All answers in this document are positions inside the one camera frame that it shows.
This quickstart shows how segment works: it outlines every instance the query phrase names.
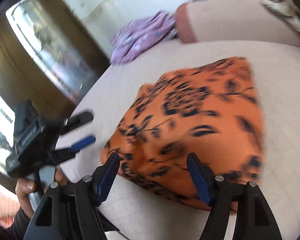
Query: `human hand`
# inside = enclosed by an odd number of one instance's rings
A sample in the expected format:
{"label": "human hand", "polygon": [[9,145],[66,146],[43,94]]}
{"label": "human hand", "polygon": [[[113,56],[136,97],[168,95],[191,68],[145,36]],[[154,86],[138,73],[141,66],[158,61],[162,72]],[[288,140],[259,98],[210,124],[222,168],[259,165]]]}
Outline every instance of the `human hand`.
{"label": "human hand", "polygon": [[[63,186],[67,184],[67,178],[62,171],[56,171],[55,181]],[[35,189],[36,185],[34,181],[25,178],[18,179],[16,186],[16,195],[18,197],[20,207],[30,218],[33,216],[34,212],[32,210],[28,195],[34,192]]]}

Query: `pillow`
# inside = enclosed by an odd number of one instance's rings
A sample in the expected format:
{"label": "pillow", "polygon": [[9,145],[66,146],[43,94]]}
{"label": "pillow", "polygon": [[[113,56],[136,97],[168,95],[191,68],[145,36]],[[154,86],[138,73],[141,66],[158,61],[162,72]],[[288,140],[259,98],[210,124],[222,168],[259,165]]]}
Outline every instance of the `pillow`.
{"label": "pillow", "polygon": [[181,4],[175,13],[181,41],[250,40],[300,47],[300,38],[259,0],[205,0]]}
{"label": "pillow", "polygon": [[163,74],[143,85],[101,153],[122,158],[119,174],[184,205],[209,210],[186,166],[197,154],[236,183],[258,178],[263,157],[261,109],[245,58],[231,57]]}

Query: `sleeve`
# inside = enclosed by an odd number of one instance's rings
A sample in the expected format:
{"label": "sleeve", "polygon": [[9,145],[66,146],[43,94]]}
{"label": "sleeve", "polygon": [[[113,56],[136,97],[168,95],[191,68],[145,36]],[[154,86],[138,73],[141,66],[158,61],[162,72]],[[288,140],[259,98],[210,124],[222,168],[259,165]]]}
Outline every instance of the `sleeve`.
{"label": "sleeve", "polygon": [[23,240],[30,222],[30,218],[20,208],[15,216],[13,224],[5,230],[7,239]]}

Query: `orange cloth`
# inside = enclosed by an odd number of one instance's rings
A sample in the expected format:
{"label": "orange cloth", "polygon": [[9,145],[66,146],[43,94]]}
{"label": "orange cloth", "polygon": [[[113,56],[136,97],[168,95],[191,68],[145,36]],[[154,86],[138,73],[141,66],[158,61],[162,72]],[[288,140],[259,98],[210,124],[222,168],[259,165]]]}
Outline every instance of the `orange cloth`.
{"label": "orange cloth", "polygon": [[216,175],[257,179],[263,156],[261,110],[245,58],[163,74],[143,85],[101,153],[122,158],[119,174],[170,200],[209,210],[186,167],[195,152]]}

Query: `purple floral cloth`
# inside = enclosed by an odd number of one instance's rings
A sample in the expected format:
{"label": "purple floral cloth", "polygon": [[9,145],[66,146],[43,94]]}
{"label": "purple floral cloth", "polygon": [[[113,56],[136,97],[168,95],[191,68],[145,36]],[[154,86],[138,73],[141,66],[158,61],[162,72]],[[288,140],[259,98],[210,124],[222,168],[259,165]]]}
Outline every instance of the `purple floral cloth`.
{"label": "purple floral cloth", "polygon": [[174,15],[159,11],[152,17],[136,20],[119,30],[112,39],[111,64],[131,62],[159,41],[177,34]]}

